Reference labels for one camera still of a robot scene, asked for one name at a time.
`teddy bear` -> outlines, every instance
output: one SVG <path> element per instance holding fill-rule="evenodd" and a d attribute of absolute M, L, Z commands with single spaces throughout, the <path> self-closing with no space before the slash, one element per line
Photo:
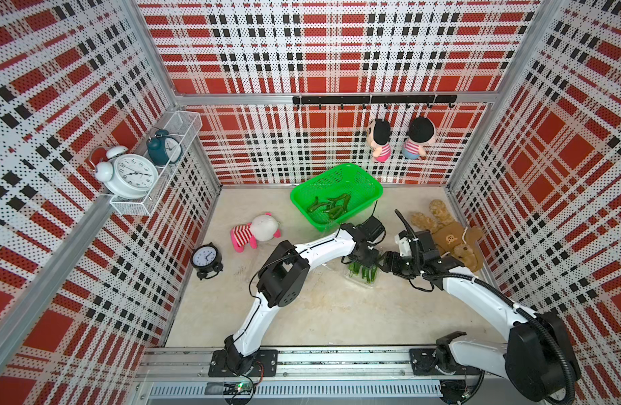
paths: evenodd
<path fill-rule="evenodd" d="M 484 264 L 484 256 L 475 242 L 484 236 L 482 230 L 478 227 L 466 228 L 456 222 L 440 199 L 430 202 L 430 212 L 436 221 L 428 215 L 416 213 L 412 215 L 412 224 L 432 233 L 434 243 L 442 256 L 449 253 L 470 271 L 479 271 Z"/>

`perforated wall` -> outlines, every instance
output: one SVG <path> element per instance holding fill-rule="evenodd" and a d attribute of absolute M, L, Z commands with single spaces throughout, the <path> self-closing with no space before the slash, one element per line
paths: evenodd
<path fill-rule="evenodd" d="M 195 94 L 494 90 L 540 2 L 137 3 Z"/>
<path fill-rule="evenodd" d="M 99 195 L 99 144 L 131 150 L 165 97 L 117 0 L 0 1 L 0 320 Z M 0 376 L 0 404 L 120 404 L 160 344 L 212 193 L 188 156 L 149 218 L 112 216 Z"/>
<path fill-rule="evenodd" d="M 221 183 L 300 183 L 340 163 L 360 165 L 380 182 L 444 185 L 457 165 L 485 104 L 406 106 L 190 107 L 202 117 L 200 138 Z M 403 157 L 413 118 L 437 127 L 427 156 Z M 372 118 L 391 124 L 391 156 L 374 163 L 365 143 Z"/>
<path fill-rule="evenodd" d="M 501 290 L 565 320 L 579 402 L 621 404 L 621 1 L 565 1 L 523 74 L 454 191 Z"/>
<path fill-rule="evenodd" d="M 119 5 L 91 4 L 0 2 L 0 319 L 98 195 L 92 149 L 164 110 Z"/>
<path fill-rule="evenodd" d="M 112 215 L 7 365 L 0 404 L 124 403 L 144 348 L 166 339 L 213 197 L 187 152 L 155 215 Z"/>

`striped shirt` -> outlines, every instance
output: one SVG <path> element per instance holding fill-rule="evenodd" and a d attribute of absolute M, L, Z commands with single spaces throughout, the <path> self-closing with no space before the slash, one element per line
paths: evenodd
<path fill-rule="evenodd" d="M 234 234 L 234 238 L 236 238 L 239 246 L 243 246 L 250 242 L 250 238 L 252 238 L 252 232 L 250 232 L 250 223 L 246 225 L 239 225 L 232 228 L 232 233 Z"/>
<path fill-rule="evenodd" d="M 382 152 L 380 152 L 380 155 L 378 156 L 378 158 L 375 158 L 376 161 L 378 162 L 384 162 L 386 161 L 389 156 L 392 154 L 392 147 L 387 143 L 385 145 L 382 145 Z"/>
<path fill-rule="evenodd" d="M 410 152 L 411 154 L 415 154 L 415 155 L 420 154 L 419 146 L 420 146 L 419 143 L 412 141 L 409 137 L 405 140 L 405 144 L 403 145 L 406 151 Z"/>

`striped plush toy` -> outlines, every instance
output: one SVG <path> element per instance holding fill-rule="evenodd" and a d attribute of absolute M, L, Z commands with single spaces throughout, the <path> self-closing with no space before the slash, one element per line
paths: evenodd
<path fill-rule="evenodd" d="M 241 253 L 243 246 L 248 243 L 252 249 L 256 249 L 257 240 L 265 242 L 273 237 L 281 237 L 281 230 L 279 229 L 279 223 L 272 217 L 272 214 L 266 213 L 254 218 L 250 223 L 233 227 L 229 232 L 229 236 L 232 238 L 234 250 Z"/>
<path fill-rule="evenodd" d="M 403 144 L 403 156 L 408 159 L 417 159 L 427 155 L 425 145 L 436 142 L 436 127 L 429 118 L 418 117 L 410 123 L 410 133 Z"/>
<path fill-rule="evenodd" d="M 367 144 L 373 150 L 373 160 L 384 162 L 392 154 L 389 146 L 389 135 L 392 133 L 391 126 L 384 119 L 376 118 L 369 122 L 367 127 Z"/>

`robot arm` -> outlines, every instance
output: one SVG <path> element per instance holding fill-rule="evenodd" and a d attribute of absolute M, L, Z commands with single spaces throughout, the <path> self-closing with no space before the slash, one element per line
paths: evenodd
<path fill-rule="evenodd" d="M 531 401 L 571 404 L 580 368 L 563 321 L 550 312 L 538 314 L 513 302 L 460 261 L 441 257 L 428 231 L 416 233 L 398 210 L 396 215 L 406 229 L 396 237 L 403 256 L 387 252 L 382 271 L 428 280 L 468 304 L 507 340 L 506 344 L 486 342 L 464 332 L 441 337 L 435 352 L 438 369 L 448 372 L 455 363 L 473 366 L 509 379 Z M 563 400 L 549 397 L 563 388 Z"/>
<path fill-rule="evenodd" d="M 261 340 L 279 310 L 299 295 L 309 271 L 338 257 L 371 267 L 379 252 L 373 248 L 384 227 L 375 217 L 360 225 L 345 223 L 331 235 L 305 244 L 281 242 L 257 273 L 258 293 L 241 328 L 225 338 L 227 368 L 236 375 L 250 370 Z"/>
<path fill-rule="evenodd" d="M 565 388 L 574 397 L 580 376 L 565 326 L 553 314 L 537 314 L 514 303 L 479 280 L 451 256 L 441 257 L 428 231 L 415 233 L 398 211 L 406 231 L 398 235 L 401 255 L 387 252 L 382 271 L 403 279 L 422 277 L 435 287 L 468 304 L 508 341 L 485 342 L 454 332 L 437 340 L 436 358 L 447 372 L 455 363 L 473 366 L 508 378 L 532 401 L 540 401 Z M 377 265 L 379 252 L 372 243 L 384 232 L 373 216 L 354 226 L 343 224 L 335 233 L 307 244 L 285 240 L 258 272 L 258 294 L 241 328 L 225 339 L 227 368 L 236 375 L 247 373 L 261 340 L 277 312 L 300 293 L 309 271 L 331 259 L 347 256 L 366 267 Z"/>

